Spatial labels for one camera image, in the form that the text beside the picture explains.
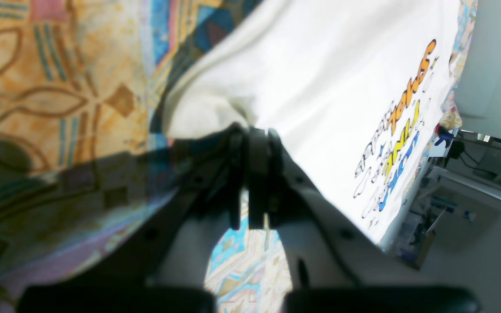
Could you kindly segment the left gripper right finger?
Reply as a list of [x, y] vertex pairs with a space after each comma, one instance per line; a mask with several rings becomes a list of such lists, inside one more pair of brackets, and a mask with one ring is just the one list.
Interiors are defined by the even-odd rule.
[[438, 285], [384, 254], [315, 187], [276, 131], [248, 131], [248, 226], [276, 230], [293, 284], [284, 313], [479, 313], [466, 289]]

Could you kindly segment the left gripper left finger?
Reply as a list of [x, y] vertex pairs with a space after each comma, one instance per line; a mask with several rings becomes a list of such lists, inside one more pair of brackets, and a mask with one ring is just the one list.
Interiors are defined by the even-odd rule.
[[219, 147], [134, 234], [80, 275], [28, 287], [18, 313], [215, 313], [204, 278], [214, 246], [240, 226], [248, 130], [232, 125], [197, 144]]

